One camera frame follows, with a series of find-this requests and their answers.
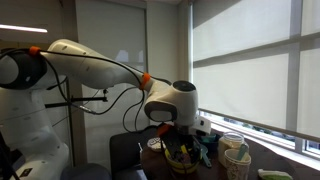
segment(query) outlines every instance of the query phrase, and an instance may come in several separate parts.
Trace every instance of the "window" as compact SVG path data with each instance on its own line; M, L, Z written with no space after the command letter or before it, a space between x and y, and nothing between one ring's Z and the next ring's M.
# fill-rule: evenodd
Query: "window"
M200 110L317 153L319 12L316 0L195 1Z

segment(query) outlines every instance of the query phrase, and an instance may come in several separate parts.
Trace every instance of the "ceiling light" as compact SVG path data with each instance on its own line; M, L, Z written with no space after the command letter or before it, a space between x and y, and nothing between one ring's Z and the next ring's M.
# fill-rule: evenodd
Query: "ceiling light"
M31 28L31 27L23 27L23 26L11 26L11 25L4 25L4 24L0 24L0 29L31 31L31 32L40 32L40 33L47 33L48 32L46 29L41 29L41 28Z

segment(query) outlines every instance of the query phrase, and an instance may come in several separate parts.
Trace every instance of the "black chair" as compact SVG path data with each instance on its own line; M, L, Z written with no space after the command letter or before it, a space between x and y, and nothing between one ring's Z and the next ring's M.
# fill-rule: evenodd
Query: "black chair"
M110 138L111 173L113 180L147 179L140 166L140 148L149 139L156 137L156 127L149 127L139 133L123 133Z

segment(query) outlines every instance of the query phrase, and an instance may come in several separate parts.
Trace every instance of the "window sill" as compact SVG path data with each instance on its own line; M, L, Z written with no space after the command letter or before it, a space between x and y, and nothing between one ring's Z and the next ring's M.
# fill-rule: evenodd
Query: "window sill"
M305 166L313 168L315 170L320 171L320 156L314 156L314 158L308 157L307 153L299 154L294 152L294 145L292 142L286 142L286 140L273 137L271 135L267 135L260 132L255 132L254 130L250 130L245 127L241 127L239 125L231 124L228 122L224 122L221 120L212 120L208 119L212 122L211 128L220 132L227 131L237 131L242 133L246 139L250 139L256 143L261 144L262 146L272 150L273 152L286 157L290 160L301 163Z

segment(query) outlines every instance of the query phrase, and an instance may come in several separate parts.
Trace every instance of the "paper cup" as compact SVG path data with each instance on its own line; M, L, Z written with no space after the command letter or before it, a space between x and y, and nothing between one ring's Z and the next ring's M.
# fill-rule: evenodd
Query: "paper cup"
M247 180L249 168L251 164L251 157L246 152L241 161L237 160L239 150L228 149L224 153L226 160L226 168L229 180Z

